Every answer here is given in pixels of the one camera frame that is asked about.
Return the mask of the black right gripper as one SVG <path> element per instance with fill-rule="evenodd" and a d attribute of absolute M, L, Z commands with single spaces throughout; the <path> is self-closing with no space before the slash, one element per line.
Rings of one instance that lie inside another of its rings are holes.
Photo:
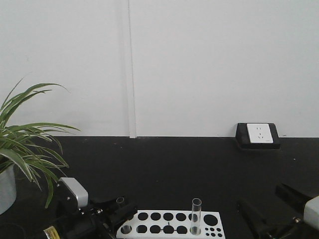
<path fill-rule="evenodd" d="M 286 185 L 275 187 L 275 194 L 301 217 L 293 217 L 285 224 L 269 223 L 267 219 L 245 199 L 236 203 L 237 211 L 241 214 L 255 239 L 318 239 L 319 215 L 304 216 L 305 206 L 313 199 L 309 195 Z"/>

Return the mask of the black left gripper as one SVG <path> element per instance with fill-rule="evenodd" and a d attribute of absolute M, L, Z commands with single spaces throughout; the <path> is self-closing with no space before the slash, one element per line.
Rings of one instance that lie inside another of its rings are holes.
<path fill-rule="evenodd" d="M 117 203 L 117 198 L 93 198 L 77 208 L 75 199 L 59 200 L 57 218 L 44 229 L 46 239 L 111 239 L 124 222 L 137 213 L 134 202 Z"/>

